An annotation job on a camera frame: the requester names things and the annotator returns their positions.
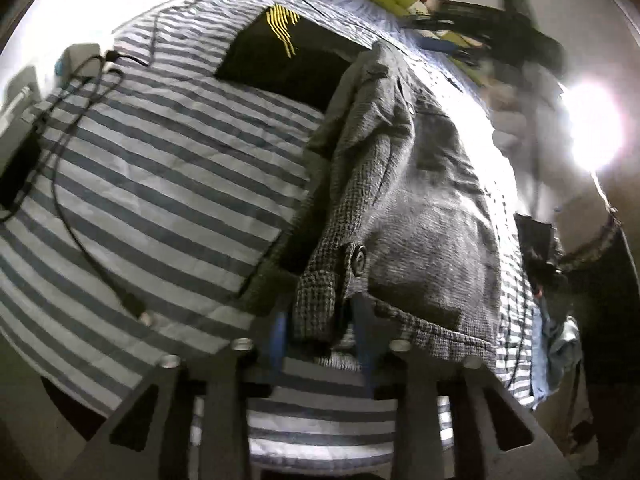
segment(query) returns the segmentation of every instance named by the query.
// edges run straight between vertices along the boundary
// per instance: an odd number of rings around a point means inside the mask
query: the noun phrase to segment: bright light
[[[574,159],[585,170],[609,164],[622,146],[622,120],[611,95],[594,83],[565,89],[562,100],[569,111]]]

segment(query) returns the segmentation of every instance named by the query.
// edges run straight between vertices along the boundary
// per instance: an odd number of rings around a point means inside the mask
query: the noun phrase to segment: striped bedsheet
[[[233,298],[304,199],[302,151],[322,120],[306,105],[213,75],[238,31],[274,3],[366,46],[396,44],[456,122],[500,246],[497,374],[530,405],[532,297],[513,221],[513,171],[468,82],[366,0],[181,0],[118,31],[117,49],[141,58],[155,33],[154,62],[122,62],[123,84],[82,119],[58,189],[82,242],[145,301],[152,325],[123,311],[73,245],[54,212],[48,169],[0,226],[0,332],[38,373],[104,415],[162,355],[203,356],[246,333],[253,318]],[[46,143],[90,90],[53,112]],[[366,399],[359,374],[287,358],[274,395],[250,402],[252,461],[316,472],[387,464],[395,407]],[[439,409],[449,445],[446,398]]]

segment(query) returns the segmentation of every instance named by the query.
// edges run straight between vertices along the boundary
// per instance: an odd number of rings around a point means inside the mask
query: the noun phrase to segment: yellow stripe design
[[[293,48],[291,43],[291,36],[289,35],[289,29],[287,25],[291,22],[291,25],[295,25],[300,16],[279,4],[275,4],[267,10],[267,23],[271,27],[271,30],[276,37],[284,43],[284,48],[288,57],[296,55],[296,49]]]

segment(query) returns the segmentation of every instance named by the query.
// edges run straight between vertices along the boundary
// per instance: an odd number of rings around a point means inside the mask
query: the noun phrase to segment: metal bolt
[[[406,339],[393,339],[393,341],[389,343],[389,349],[392,352],[408,352],[411,349],[411,343]]]
[[[167,354],[160,358],[159,364],[162,368],[177,368],[181,359],[177,355]]]
[[[234,339],[231,342],[231,349],[235,350],[236,352],[247,352],[251,350],[253,347],[254,347],[254,342],[247,337]]]
[[[462,361],[462,365],[468,370],[479,370],[482,366],[482,359],[477,355],[469,355]]]

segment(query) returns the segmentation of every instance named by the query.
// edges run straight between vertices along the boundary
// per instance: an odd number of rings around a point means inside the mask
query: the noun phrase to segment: jacket button
[[[351,257],[351,270],[354,276],[362,276],[364,273],[364,267],[367,263],[367,250],[364,245],[356,247],[356,250]]]

